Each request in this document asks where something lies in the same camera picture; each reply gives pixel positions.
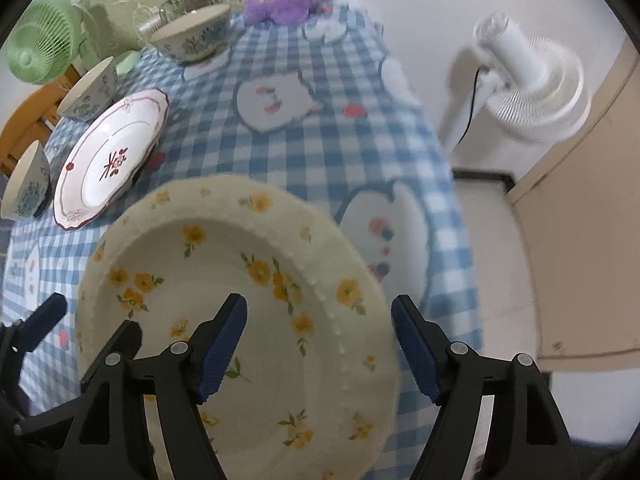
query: yellow floral plate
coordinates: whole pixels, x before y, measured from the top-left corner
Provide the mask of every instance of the yellow floral plate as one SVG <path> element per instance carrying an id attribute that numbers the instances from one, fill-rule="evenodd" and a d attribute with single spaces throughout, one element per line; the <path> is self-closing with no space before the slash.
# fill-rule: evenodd
<path id="1" fill-rule="evenodd" d="M 399 367 L 389 306 L 333 221 L 240 176 L 172 182 L 105 233 L 76 313 L 85 371 L 124 319 L 139 357 L 188 340 L 232 292 L 247 326 L 200 413 L 229 478 L 357 480 L 393 430 Z M 156 464 L 171 478 L 155 398 Z"/>

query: baseboard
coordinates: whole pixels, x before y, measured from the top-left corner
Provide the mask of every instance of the baseboard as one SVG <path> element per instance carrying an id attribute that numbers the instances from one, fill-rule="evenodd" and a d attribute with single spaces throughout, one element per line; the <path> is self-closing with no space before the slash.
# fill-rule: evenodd
<path id="1" fill-rule="evenodd" d="M 485 180 L 501 182 L 504 185 L 505 194 L 516 187 L 516 180 L 512 174 L 499 171 L 476 171 L 453 169 L 454 180 Z"/>

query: black cable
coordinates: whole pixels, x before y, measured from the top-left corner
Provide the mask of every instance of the black cable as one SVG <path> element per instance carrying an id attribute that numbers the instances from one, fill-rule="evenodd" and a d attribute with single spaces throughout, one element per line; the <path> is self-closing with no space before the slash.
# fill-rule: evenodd
<path id="1" fill-rule="evenodd" d="M 478 67 L 478 70 L 476 70 L 476 76 L 474 77 L 474 91 L 471 94 L 471 111 L 469 112 L 469 121 L 466 124 L 465 133 L 463 133 L 462 137 L 460 137 L 458 144 L 460 144 L 460 142 L 462 142 L 462 139 L 465 138 L 465 135 L 468 133 L 469 128 L 471 127 L 471 121 L 473 121 L 473 118 L 474 118 L 474 107 L 476 106 L 476 93 L 478 92 L 478 76 L 480 75 L 481 71 L 482 71 L 482 67 Z"/>

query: table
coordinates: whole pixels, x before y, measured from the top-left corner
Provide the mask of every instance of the table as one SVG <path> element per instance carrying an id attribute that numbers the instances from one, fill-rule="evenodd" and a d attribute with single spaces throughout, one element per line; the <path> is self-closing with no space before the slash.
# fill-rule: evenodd
<path id="1" fill-rule="evenodd" d="M 411 232 L 398 235 L 394 254 L 402 258 L 394 265 L 401 267 L 406 256 L 424 250 L 429 257 L 422 272 L 427 286 L 418 298 L 414 294 L 414 301 L 450 338 L 480 347 L 471 252 L 439 142 L 423 111 L 412 107 L 411 99 L 408 104 L 403 100 L 406 92 L 398 97 L 385 86 L 390 54 L 366 16 L 337 4 L 322 12 L 331 25 L 327 34 L 314 34 L 315 18 L 304 29 L 262 25 L 246 31 L 236 20 L 239 39 L 231 50 L 187 70 L 144 49 L 138 65 L 120 81 L 118 98 L 158 87 L 169 97 L 170 113 L 140 180 L 78 231 L 57 227 L 52 206 L 38 219 L 16 223 L 2 288 L 2 322 L 28 316 L 53 292 L 68 299 L 65 319 L 25 359 L 21 384 L 35 411 L 79 393 L 73 339 L 76 293 L 102 234 L 128 206 L 161 184 L 216 173 L 245 174 L 323 208 L 343 230 L 350 223 L 347 235 L 361 253 L 367 246 L 352 237 L 358 222 L 352 207 L 356 202 L 380 202 L 387 216 L 401 223 L 400 231 L 407 216 L 424 216 L 428 245 L 412 240 Z M 298 71 L 324 109 L 271 133 L 251 131 L 237 117 L 234 92 L 245 79 L 280 71 Z M 87 127 L 69 120 L 56 127 L 46 145 L 55 179 Z M 362 231 L 368 243 L 393 236 L 386 216 L 365 220 Z M 374 262 L 371 269 L 381 280 L 389 272 L 384 262 Z M 388 298 L 396 293 L 386 287 L 391 281 L 382 281 Z M 408 478 L 437 413 L 418 392 L 403 357 L 401 365 L 398 423 L 370 473 L 376 478 Z"/>

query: ceramic bowl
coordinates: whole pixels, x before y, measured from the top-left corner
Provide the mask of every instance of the ceramic bowl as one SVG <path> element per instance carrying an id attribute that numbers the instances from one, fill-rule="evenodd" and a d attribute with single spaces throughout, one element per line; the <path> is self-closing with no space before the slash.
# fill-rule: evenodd
<path id="1" fill-rule="evenodd" d="M 56 185 L 59 227 L 72 231 L 88 224 L 129 189 L 158 143 L 168 110 L 166 94 L 151 88 L 118 101 L 89 126 Z"/>
<path id="2" fill-rule="evenodd" d="M 93 121 L 113 103 L 116 78 L 116 64 L 113 57 L 108 57 L 73 86 L 62 99 L 58 114 L 76 121 Z"/>
<path id="3" fill-rule="evenodd" d="M 177 62 L 200 61 L 225 43 L 230 19 L 228 5 L 203 7 L 161 27 L 149 42 Z"/>
<path id="4" fill-rule="evenodd" d="M 23 220 L 34 216 L 45 202 L 49 177 L 49 161 L 36 140 L 20 157 L 9 178 L 0 204 L 0 217 Z"/>
<path id="5" fill-rule="evenodd" d="M 388 439 L 397 340 L 378 280 L 322 210 L 237 175 L 177 180 L 109 227 L 78 289 L 84 372 L 126 319 L 139 358 L 190 339 L 226 297 L 248 320 L 220 390 L 200 406 L 229 478 L 359 480 Z M 156 398 L 145 411 L 170 479 Z"/>

